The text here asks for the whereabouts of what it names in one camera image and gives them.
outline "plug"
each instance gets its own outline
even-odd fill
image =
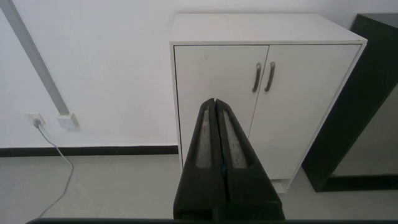
[[[37,119],[37,118],[35,118],[34,120],[33,120],[33,126],[35,126],[35,128],[39,128],[39,125],[41,125],[42,124],[42,122],[39,120],[39,119]]]

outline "tile floor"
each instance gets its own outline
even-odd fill
[[[178,157],[75,156],[64,198],[44,217],[172,218]],[[0,223],[36,218],[60,193],[69,167],[60,157],[0,158]],[[395,219],[398,191],[315,193],[303,170],[280,195],[287,219]]]

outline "metal handle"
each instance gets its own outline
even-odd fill
[[[253,93],[257,91],[257,87],[259,86],[260,73],[261,73],[261,63],[259,62],[257,63],[256,81],[254,82],[254,87],[251,90]]]
[[[264,89],[265,92],[268,92],[269,88],[271,88],[272,79],[274,79],[274,72],[275,72],[275,62],[271,62],[271,71],[269,72],[267,87],[265,87]]]

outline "electrical outlet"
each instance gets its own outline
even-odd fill
[[[45,124],[45,123],[44,123],[44,120],[43,120],[43,118],[42,118],[42,115],[40,115],[40,113],[26,113],[26,114],[25,114],[25,117],[26,117],[26,119],[29,121],[29,123],[30,123],[31,125],[33,125],[33,120],[34,120],[34,119],[39,119],[39,120],[42,122],[41,125],[44,125],[44,124]]]
[[[68,115],[58,115],[57,120],[61,128],[65,128],[67,130],[75,130],[79,126],[76,116],[73,113]]]

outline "black baseboard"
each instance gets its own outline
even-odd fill
[[[178,154],[178,146],[94,146],[59,147],[65,156],[168,155]],[[59,156],[54,147],[2,148],[0,157]]]

